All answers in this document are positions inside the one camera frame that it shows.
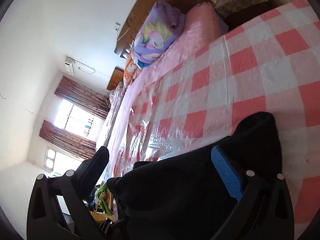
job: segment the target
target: patterned curtain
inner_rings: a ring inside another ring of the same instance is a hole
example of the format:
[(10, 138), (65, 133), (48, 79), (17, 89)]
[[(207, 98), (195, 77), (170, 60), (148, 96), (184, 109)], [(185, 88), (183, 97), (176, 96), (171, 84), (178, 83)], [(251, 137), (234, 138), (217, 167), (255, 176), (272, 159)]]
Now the patterned curtain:
[(106, 119), (110, 110), (110, 101), (104, 95), (63, 76), (55, 95), (68, 100), (81, 109), (99, 117)]
[(91, 159), (96, 153), (96, 143), (44, 120), (39, 136), (57, 147), (83, 159)]

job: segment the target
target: textured blue pad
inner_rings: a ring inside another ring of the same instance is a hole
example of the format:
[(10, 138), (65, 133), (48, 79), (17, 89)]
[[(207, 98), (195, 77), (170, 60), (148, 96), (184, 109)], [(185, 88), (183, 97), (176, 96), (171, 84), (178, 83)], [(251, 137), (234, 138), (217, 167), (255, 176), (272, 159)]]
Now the textured blue pad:
[(241, 180), (217, 146), (211, 151), (211, 160), (230, 196), (239, 201), (243, 195)]

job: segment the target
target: checkered bedspread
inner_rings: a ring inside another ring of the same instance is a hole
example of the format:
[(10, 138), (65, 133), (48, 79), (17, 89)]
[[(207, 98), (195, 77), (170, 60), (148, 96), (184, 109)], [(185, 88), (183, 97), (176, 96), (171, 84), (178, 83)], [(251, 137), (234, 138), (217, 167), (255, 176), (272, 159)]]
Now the checkered bedspread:
[(140, 93), (113, 175), (213, 143), (258, 111), (276, 118), (297, 238), (320, 206), (320, 22), (305, 0), (243, 24)]

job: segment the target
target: black garment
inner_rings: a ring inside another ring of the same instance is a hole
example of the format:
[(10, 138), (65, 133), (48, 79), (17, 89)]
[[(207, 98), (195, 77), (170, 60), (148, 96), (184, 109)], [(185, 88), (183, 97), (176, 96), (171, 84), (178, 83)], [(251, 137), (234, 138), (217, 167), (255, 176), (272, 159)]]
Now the black garment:
[(281, 146), (272, 114), (244, 119), (232, 136), (201, 149), (143, 165), (107, 181), (131, 240), (210, 239), (237, 201), (211, 161), (215, 145), (245, 170), (264, 177), (282, 171)]

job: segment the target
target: silver screw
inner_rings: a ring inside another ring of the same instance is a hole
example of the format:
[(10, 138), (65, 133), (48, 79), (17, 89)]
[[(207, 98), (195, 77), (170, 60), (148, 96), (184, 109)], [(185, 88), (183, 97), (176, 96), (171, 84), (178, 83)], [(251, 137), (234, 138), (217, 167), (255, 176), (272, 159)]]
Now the silver screw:
[(43, 179), (43, 177), (44, 177), (44, 174), (39, 174), (39, 175), (37, 176), (37, 180), (41, 180), (41, 179)]
[(280, 180), (284, 180), (284, 176), (283, 176), (281, 173), (279, 173), (277, 177), (278, 177), (278, 179), (280, 179)]
[(249, 177), (254, 177), (254, 171), (247, 171), (247, 175), (249, 176)]
[(66, 176), (67, 177), (72, 177), (73, 174), (75, 174), (75, 172), (73, 170), (69, 170), (69, 171), (66, 172)]

